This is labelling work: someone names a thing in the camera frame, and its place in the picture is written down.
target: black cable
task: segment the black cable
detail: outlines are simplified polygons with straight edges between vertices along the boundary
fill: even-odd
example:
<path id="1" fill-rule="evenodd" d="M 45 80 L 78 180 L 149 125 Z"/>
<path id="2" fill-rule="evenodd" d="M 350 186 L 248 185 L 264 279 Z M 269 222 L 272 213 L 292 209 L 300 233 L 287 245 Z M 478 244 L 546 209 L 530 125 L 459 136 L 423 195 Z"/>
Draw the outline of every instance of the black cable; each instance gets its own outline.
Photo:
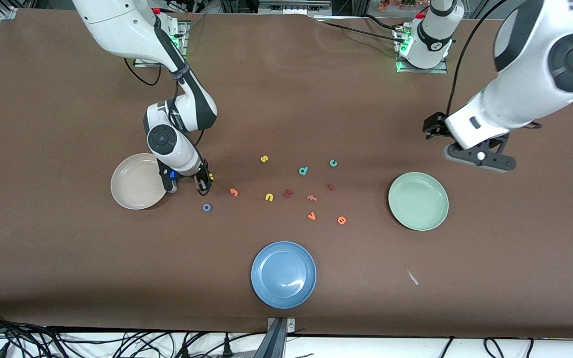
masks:
<path id="1" fill-rule="evenodd" d="M 527 349 L 527 353 L 525 354 L 525 358 L 530 358 L 530 353 L 532 353 L 532 348 L 534 348 L 534 338 L 528 338 L 530 341 L 530 346 Z"/>
<path id="2" fill-rule="evenodd" d="M 141 341 L 144 343 L 144 345 L 143 345 L 138 351 L 132 353 L 132 354 L 130 355 L 130 358 L 134 358 L 134 357 L 135 357 L 137 354 L 139 354 L 140 352 L 147 351 L 147 350 L 150 350 L 150 349 L 152 349 L 152 350 L 154 350 L 155 352 L 157 352 L 157 353 L 159 354 L 159 358 L 162 357 L 163 355 L 162 355 L 162 353 L 161 353 L 161 350 L 158 349 L 158 348 L 156 348 L 156 347 L 154 347 L 154 346 L 152 345 L 152 343 L 153 343 L 154 341 L 156 341 L 156 340 L 159 340 L 159 339 L 163 338 L 164 336 L 170 336 L 170 337 L 171 337 L 171 332 L 163 333 L 162 335 L 159 335 L 159 336 L 157 336 L 157 337 L 155 337 L 155 338 L 152 338 L 151 340 L 149 340 L 149 341 L 147 341 L 147 342 L 146 342 L 144 339 L 141 339 Z"/>
<path id="3" fill-rule="evenodd" d="M 207 332 L 198 332 L 197 335 L 191 337 L 188 341 L 187 341 L 187 347 L 189 348 L 189 346 L 191 346 L 192 344 L 194 344 L 200 337 L 203 337 L 207 335 Z"/>
<path id="4" fill-rule="evenodd" d="M 79 358 L 89 358 L 86 356 L 83 356 L 82 354 L 80 354 L 79 352 L 75 351 L 74 349 L 72 349 L 72 347 L 70 347 L 65 341 L 61 340 L 61 342 L 63 343 L 63 346 L 66 347 L 67 349 L 69 349 L 71 352 L 73 352 L 76 356 L 78 356 Z"/>
<path id="5" fill-rule="evenodd" d="M 377 25 L 385 28 L 385 29 L 389 29 L 389 30 L 394 30 L 395 26 L 391 26 L 391 25 L 386 25 L 386 23 L 381 22 L 378 18 L 376 18 L 375 16 L 372 16 L 372 14 L 363 14 L 362 17 L 367 17 L 370 18 L 371 20 L 375 21 L 377 23 Z"/>
<path id="6" fill-rule="evenodd" d="M 455 90 L 457 90 L 457 78 L 459 77 L 459 68 L 461 68 L 461 60 L 464 58 L 464 54 L 466 53 L 466 49 L 468 48 L 468 45 L 470 45 L 470 41 L 473 39 L 475 32 L 477 32 L 480 25 L 487 18 L 487 16 L 489 16 L 489 14 L 491 14 L 492 11 L 496 10 L 498 7 L 503 5 L 503 3 L 505 3 L 506 1 L 507 0 L 500 0 L 500 2 L 497 2 L 495 6 L 492 6 L 492 8 L 486 14 L 484 14 L 484 16 L 482 18 L 480 18 L 479 22 L 473 28 L 473 31 L 470 32 L 470 35 L 468 36 L 468 39 L 466 40 L 464 47 L 461 49 L 461 54 L 459 55 L 459 59 L 457 60 L 457 68 L 455 68 L 455 76 L 452 79 L 452 89 L 450 90 L 450 97 L 448 98 L 448 107 L 446 109 L 446 118 L 448 118 L 448 116 L 450 116 L 450 108 L 452 107 L 452 99 L 455 97 Z"/>
<path id="7" fill-rule="evenodd" d="M 225 347 L 222 349 L 222 358 L 232 358 L 234 356 L 234 352 L 231 350 L 231 340 L 229 339 L 229 333 L 225 333 Z"/>
<path id="8" fill-rule="evenodd" d="M 51 339 L 50 344 L 54 344 L 57 347 L 57 350 L 59 351 L 59 353 L 61 353 L 64 358 L 69 358 L 68 353 L 66 352 L 66 350 L 61 345 L 61 342 L 59 342 L 59 340 L 57 340 L 57 333 L 55 333 L 54 331 L 50 331 L 50 329 L 46 329 L 46 328 L 43 328 L 40 326 L 35 326 L 35 325 L 29 325 L 29 326 L 34 327 L 34 329 L 36 329 L 38 331 L 45 332 L 45 334 L 48 337 L 50 337 L 50 339 Z M 46 349 L 48 352 L 50 352 L 49 345 L 46 345 Z"/>
<path id="9" fill-rule="evenodd" d="M 174 336 L 172 336 L 171 333 L 169 334 L 169 340 L 171 341 L 171 355 L 169 358 L 172 358 L 174 356 L 174 352 L 176 351 L 176 342 L 174 342 Z"/>
<path id="10" fill-rule="evenodd" d="M 134 75 L 134 77 L 136 77 L 139 81 L 143 82 L 144 84 L 148 85 L 148 86 L 156 86 L 157 83 L 159 83 L 159 79 L 161 79 L 161 70 L 162 70 L 162 64 L 159 64 L 159 75 L 156 76 L 156 80 L 153 83 L 149 83 L 149 82 L 145 82 L 144 79 L 141 79 L 141 77 L 139 75 L 136 74 L 136 72 L 134 72 L 134 70 L 132 70 L 132 66 L 129 65 L 129 63 L 127 63 L 127 59 L 123 58 L 123 61 L 125 61 L 125 65 L 127 66 L 128 70 L 132 73 L 132 75 Z"/>
<path id="11" fill-rule="evenodd" d="M 17 333 L 18 336 L 16 336 L 16 340 L 17 340 L 17 344 L 14 343 L 14 341 L 12 339 L 9 339 L 9 342 L 13 345 L 15 345 L 16 347 L 20 348 L 23 350 L 23 348 L 21 347 L 21 342 L 20 342 L 20 337 L 23 337 L 25 340 L 30 341 L 32 344 L 34 344 L 38 349 L 39 349 L 39 354 L 41 354 L 41 351 L 43 350 L 43 353 L 50 357 L 50 352 L 48 352 L 46 350 L 45 347 L 43 347 L 43 345 L 41 345 L 39 343 L 38 340 L 36 340 L 36 338 L 34 338 L 30 333 L 28 333 L 27 331 L 24 331 L 23 329 L 20 328 L 20 326 L 22 326 L 21 324 L 17 324 L 15 322 L 8 322 L 6 320 L 0 319 L 0 327 L 1 328 L 5 328 L 7 331 L 12 331 L 14 333 Z M 25 324 L 23 326 L 27 326 L 30 328 L 38 328 L 38 326 L 35 325 L 31 325 L 31 324 Z M 64 354 L 63 358 L 69 358 L 68 354 L 66 354 L 65 352 L 62 352 L 62 354 Z"/>
<path id="12" fill-rule="evenodd" d="M 86 341 L 86 340 L 68 340 L 68 339 L 62 338 L 61 335 L 59 335 L 59 340 L 61 340 L 61 342 L 65 342 L 67 344 L 104 345 L 104 344 L 113 344 L 116 342 L 121 342 L 121 341 L 124 341 L 125 338 L 119 338 L 117 340 L 109 340 L 109 341 Z"/>
<path id="13" fill-rule="evenodd" d="M 8 334 L 8 332 L 6 332 L 6 334 L 4 334 L 6 336 L 5 338 L 8 340 L 8 342 L 10 342 L 10 344 L 12 344 L 13 346 L 15 346 L 16 348 L 18 348 L 21 351 L 21 356 L 23 358 L 25 358 L 26 355 L 33 357 L 33 355 L 30 352 L 28 352 L 27 349 L 25 349 L 23 347 L 23 345 L 21 344 L 21 339 L 18 336 L 15 337 L 16 338 L 16 343 L 15 343 L 12 340 L 12 338 L 7 336 L 7 334 Z"/>
<path id="14" fill-rule="evenodd" d="M 203 129 L 202 131 L 200 131 L 200 136 L 198 136 L 198 139 L 196 140 L 196 145 L 198 145 L 198 143 L 200 143 L 200 140 L 202 139 L 202 135 L 205 133 L 205 130 Z"/>
<path id="15" fill-rule="evenodd" d="M 398 38 L 390 38 L 388 36 L 382 36 L 382 35 L 378 35 L 378 34 L 373 34 L 372 32 L 366 32 L 366 31 L 362 31 L 362 30 L 357 30 L 357 29 L 352 29 L 350 27 L 345 27 L 342 25 L 336 25 L 334 23 L 329 23 L 329 22 L 324 22 L 329 26 L 333 26 L 333 27 L 339 27 L 340 29 L 344 29 L 344 30 L 350 30 L 350 31 L 354 31 L 354 32 L 359 32 L 360 34 L 364 34 L 364 35 L 369 35 L 369 36 L 374 36 L 376 38 L 384 38 L 384 39 L 389 39 L 391 41 L 395 41 L 395 42 L 404 42 L 403 39 L 398 39 Z"/>
<path id="16" fill-rule="evenodd" d="M 128 341 L 129 341 L 128 335 L 127 335 L 127 332 L 125 332 L 125 333 L 123 333 L 123 338 L 121 339 L 121 344 L 118 346 L 118 349 L 116 349 L 116 351 L 121 349 L 123 347 L 123 345 L 125 345 Z"/>
<path id="17" fill-rule="evenodd" d="M 0 349 L 0 358 L 6 358 L 7 356 L 7 349 L 10 348 L 10 342 L 6 342 L 4 346 Z"/>
<path id="18" fill-rule="evenodd" d="M 41 338 L 41 340 L 43 341 L 43 346 L 46 347 L 46 351 L 48 351 L 48 358 L 52 358 L 52 352 L 50 351 L 50 344 L 46 342 L 46 338 L 43 336 L 42 333 L 39 333 L 39 338 Z"/>
<path id="19" fill-rule="evenodd" d="M 131 345 L 133 345 L 133 344 L 135 344 L 136 342 L 138 342 L 138 339 L 139 339 L 139 338 L 143 338 L 143 337 L 145 337 L 146 335 L 149 335 L 149 332 L 143 333 L 143 335 L 140 336 L 140 337 L 139 337 L 138 335 L 140 335 L 140 333 L 136 333 L 134 336 L 130 337 L 130 339 L 132 339 L 132 342 L 131 342 L 130 344 L 125 345 L 126 342 L 122 343 L 122 344 L 120 345 L 120 347 L 118 347 L 118 349 L 116 349 L 116 351 L 115 351 L 114 354 L 112 355 L 112 358 L 118 358 L 118 357 L 120 357 L 121 354 L 123 354 L 123 352 L 127 351 L 127 349 L 128 349 Z"/>
<path id="20" fill-rule="evenodd" d="M 441 351 L 441 355 L 439 355 L 439 358 L 444 358 L 446 356 L 446 352 L 448 351 L 448 348 L 450 348 L 450 344 L 452 344 L 452 341 L 455 340 L 455 337 L 450 336 L 450 339 L 448 340 L 446 346 L 444 347 L 443 351 Z"/>
<path id="21" fill-rule="evenodd" d="M 496 340 L 494 340 L 494 338 L 484 338 L 484 340 L 483 340 L 483 348 L 485 348 L 485 350 L 486 350 L 486 352 L 487 352 L 487 354 L 488 354 L 489 356 L 491 356 L 492 358 L 497 358 L 497 356 L 495 356 L 494 354 L 492 354 L 492 353 L 489 351 L 489 348 L 487 348 L 487 342 L 492 342 L 492 343 L 494 344 L 494 347 L 496 347 L 496 350 L 498 351 L 498 355 L 500 355 L 501 358 L 505 358 L 505 357 L 503 356 L 503 351 L 501 351 L 501 348 L 498 346 L 498 343 L 496 342 Z"/>
<path id="22" fill-rule="evenodd" d="M 342 7 L 339 10 L 337 10 L 337 12 L 333 14 L 333 16 L 337 16 L 339 13 L 341 13 L 344 7 L 348 4 L 348 1 L 349 0 L 346 0 L 346 2 L 342 5 Z"/>
<path id="23" fill-rule="evenodd" d="M 241 338 L 245 338 L 245 337 L 248 337 L 248 336 L 253 336 L 253 335 L 265 335 L 265 334 L 266 334 L 266 332 L 246 333 L 245 335 L 240 335 L 240 336 L 231 338 L 231 339 L 229 340 L 229 342 L 233 342 L 234 340 L 239 340 L 239 339 L 241 339 Z M 225 345 L 225 343 L 219 344 L 219 345 L 213 347 L 212 349 L 209 349 L 207 352 L 202 353 L 202 354 L 198 354 L 197 356 L 193 356 L 192 358 L 208 358 L 208 357 L 209 357 L 209 353 L 215 351 L 216 349 L 222 347 L 223 345 Z"/>

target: green plate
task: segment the green plate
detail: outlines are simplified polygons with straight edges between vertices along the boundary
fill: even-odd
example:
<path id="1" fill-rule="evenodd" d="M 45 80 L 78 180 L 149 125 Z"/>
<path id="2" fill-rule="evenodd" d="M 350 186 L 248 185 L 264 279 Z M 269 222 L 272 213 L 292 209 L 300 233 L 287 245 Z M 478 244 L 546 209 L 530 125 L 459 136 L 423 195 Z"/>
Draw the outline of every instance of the green plate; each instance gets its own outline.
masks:
<path id="1" fill-rule="evenodd" d="M 395 218 L 413 230 L 432 230 L 448 215 L 446 190 L 424 173 L 405 173 L 395 179 L 388 191 L 388 205 Z"/>

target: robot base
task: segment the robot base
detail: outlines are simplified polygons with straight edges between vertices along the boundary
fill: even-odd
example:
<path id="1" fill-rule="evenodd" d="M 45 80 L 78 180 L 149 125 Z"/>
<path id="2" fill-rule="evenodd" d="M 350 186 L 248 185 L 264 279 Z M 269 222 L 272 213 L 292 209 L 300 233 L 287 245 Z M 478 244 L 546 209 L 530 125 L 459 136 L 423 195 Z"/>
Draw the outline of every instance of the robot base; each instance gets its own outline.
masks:
<path id="1" fill-rule="evenodd" d="M 405 22 L 404 25 L 398 26 L 393 30 L 393 38 L 403 39 L 404 41 L 408 39 L 408 35 L 411 32 L 410 22 Z M 417 68 L 410 64 L 408 60 L 400 54 L 401 48 L 404 43 L 395 42 L 395 57 L 396 57 L 396 70 L 397 72 L 413 72 L 413 73 L 448 73 L 448 68 L 446 67 L 446 61 L 441 60 L 441 62 L 430 69 Z"/>
<path id="2" fill-rule="evenodd" d="M 187 46 L 189 45 L 189 28 L 191 27 L 191 21 L 179 21 L 176 18 L 171 18 L 168 25 L 169 34 L 174 46 L 180 51 L 180 53 L 185 56 L 187 55 Z M 157 61 L 145 60 L 145 59 L 134 59 L 134 67 L 159 67 Z"/>

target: metal bracket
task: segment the metal bracket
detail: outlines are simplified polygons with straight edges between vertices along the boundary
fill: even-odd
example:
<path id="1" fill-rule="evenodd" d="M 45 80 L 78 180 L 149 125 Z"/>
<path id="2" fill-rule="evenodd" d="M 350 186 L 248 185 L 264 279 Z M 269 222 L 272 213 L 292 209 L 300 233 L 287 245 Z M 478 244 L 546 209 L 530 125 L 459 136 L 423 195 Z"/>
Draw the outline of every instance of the metal bracket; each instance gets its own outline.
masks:
<path id="1" fill-rule="evenodd" d="M 332 16 L 330 0 L 259 0 L 259 14 L 304 14 L 309 17 Z"/>
<path id="2" fill-rule="evenodd" d="M 16 16 L 16 7 L 10 6 L 10 11 L 0 12 L 0 20 L 12 20 Z"/>
<path id="3" fill-rule="evenodd" d="M 253 358 L 283 358 L 287 345 L 288 319 L 273 319 Z"/>
<path id="4" fill-rule="evenodd" d="M 267 330 L 271 328 L 271 324 L 275 321 L 275 318 L 270 318 L 267 320 Z M 286 319 L 286 332 L 293 333 L 295 332 L 295 318 L 287 318 Z"/>

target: white floor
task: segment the white floor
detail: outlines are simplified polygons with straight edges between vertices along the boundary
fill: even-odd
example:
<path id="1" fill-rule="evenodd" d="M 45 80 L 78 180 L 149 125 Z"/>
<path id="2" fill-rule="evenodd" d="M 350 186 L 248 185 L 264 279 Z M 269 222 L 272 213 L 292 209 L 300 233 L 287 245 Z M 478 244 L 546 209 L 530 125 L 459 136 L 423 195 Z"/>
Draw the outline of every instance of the white floor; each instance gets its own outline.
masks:
<path id="1" fill-rule="evenodd" d="M 152 333 L 148 337 L 155 337 L 160 333 Z M 230 338 L 241 335 L 234 333 Z M 120 340 L 121 333 L 85 333 L 67 334 L 64 338 L 74 340 Z M 177 350 L 183 341 L 184 333 L 174 333 L 173 339 Z M 250 336 L 231 342 L 234 353 L 254 351 L 260 344 L 263 335 Z M 197 354 L 223 342 L 223 333 L 210 333 L 190 347 L 190 354 Z M 286 344 L 285 358 L 301 358 L 312 354 L 312 358 L 438 358 L 447 338 L 289 338 Z M 505 358 L 524 358 L 529 344 L 528 340 L 496 340 L 503 351 Z M 0 340 L 0 348 L 5 340 Z M 90 358 L 111 358 L 120 342 L 105 345 L 74 345 L 70 346 L 85 357 Z M 172 342 L 169 337 L 161 338 L 152 345 L 159 348 L 163 356 L 169 357 L 172 351 Z M 123 354 L 122 357 L 129 357 L 142 344 L 135 344 Z M 498 353 L 489 345 L 490 351 L 497 357 Z M 35 349 L 28 347 L 32 353 Z M 222 353 L 222 349 L 214 351 L 211 356 L 216 357 Z M 145 351 L 139 353 L 139 358 L 157 358 L 155 351 Z M 457 339 L 452 342 L 447 358 L 491 358 L 483 348 L 481 339 Z M 573 340 L 535 340 L 534 348 L 530 354 L 531 358 L 572 358 Z M 7 358 L 22 358 L 19 349 L 10 348 Z"/>

